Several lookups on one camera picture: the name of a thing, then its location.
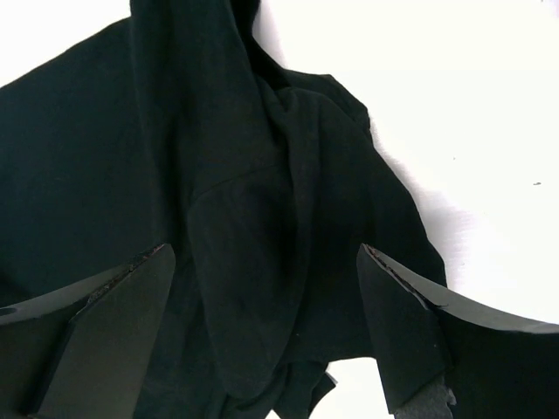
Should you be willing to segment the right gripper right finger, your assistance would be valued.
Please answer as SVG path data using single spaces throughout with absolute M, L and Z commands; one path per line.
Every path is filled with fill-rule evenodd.
M 390 413 L 557 417 L 556 324 L 482 305 L 368 245 L 357 270 Z

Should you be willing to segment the black t-shirt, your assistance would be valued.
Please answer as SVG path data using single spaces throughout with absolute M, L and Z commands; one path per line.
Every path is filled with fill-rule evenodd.
M 1 90 L 1 301 L 158 244 L 176 269 L 138 418 L 306 418 L 370 357 L 356 256 L 445 284 L 366 107 L 284 69 L 255 1 L 134 1 Z

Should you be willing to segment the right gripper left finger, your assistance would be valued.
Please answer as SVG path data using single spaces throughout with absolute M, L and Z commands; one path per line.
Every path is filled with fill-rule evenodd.
M 3 418 L 134 415 L 176 266 L 161 244 L 1 310 Z

